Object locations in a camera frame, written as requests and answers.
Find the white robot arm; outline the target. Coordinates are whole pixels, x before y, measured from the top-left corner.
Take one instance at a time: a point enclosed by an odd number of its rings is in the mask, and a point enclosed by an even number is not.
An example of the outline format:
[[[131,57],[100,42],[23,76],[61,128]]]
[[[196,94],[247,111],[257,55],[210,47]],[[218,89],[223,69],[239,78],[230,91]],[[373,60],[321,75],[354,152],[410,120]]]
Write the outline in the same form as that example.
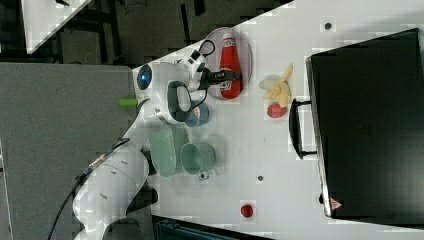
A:
[[[211,71],[206,56],[194,49],[173,63],[142,65],[136,84],[147,100],[140,105],[139,115],[124,137],[77,178],[73,212],[83,229],[73,240],[105,240],[110,226],[127,217],[149,173],[140,147],[160,126],[172,127],[190,119],[197,107],[191,99],[193,92],[241,78],[227,67]]]

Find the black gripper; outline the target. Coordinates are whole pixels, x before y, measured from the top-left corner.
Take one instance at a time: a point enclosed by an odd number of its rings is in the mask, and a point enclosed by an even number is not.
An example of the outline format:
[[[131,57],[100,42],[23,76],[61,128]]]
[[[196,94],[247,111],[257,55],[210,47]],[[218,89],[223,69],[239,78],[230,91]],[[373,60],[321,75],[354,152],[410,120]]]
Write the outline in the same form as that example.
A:
[[[243,83],[243,81],[240,80],[241,75],[233,71],[219,71],[210,73],[210,70],[206,67],[206,57],[196,49],[184,50],[180,64],[188,72],[188,79],[185,81],[185,83],[189,92],[206,90],[209,88],[209,86],[219,85],[227,82],[236,82],[239,85],[242,85]],[[208,74],[212,79],[224,80],[211,80],[208,83],[206,79]]]

